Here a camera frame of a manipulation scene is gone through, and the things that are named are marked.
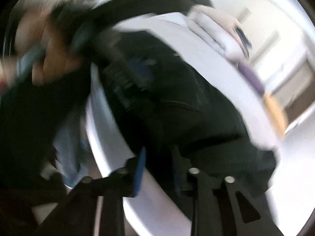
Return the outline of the person's left hand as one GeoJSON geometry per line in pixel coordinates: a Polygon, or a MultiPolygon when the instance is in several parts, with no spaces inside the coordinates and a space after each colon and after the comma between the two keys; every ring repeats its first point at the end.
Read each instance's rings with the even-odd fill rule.
{"type": "Polygon", "coordinates": [[[49,21],[45,24],[41,44],[46,47],[46,52],[45,57],[32,67],[34,85],[52,83],[77,71],[82,65],[82,59],[70,53],[64,44],[63,34],[49,21]]]}

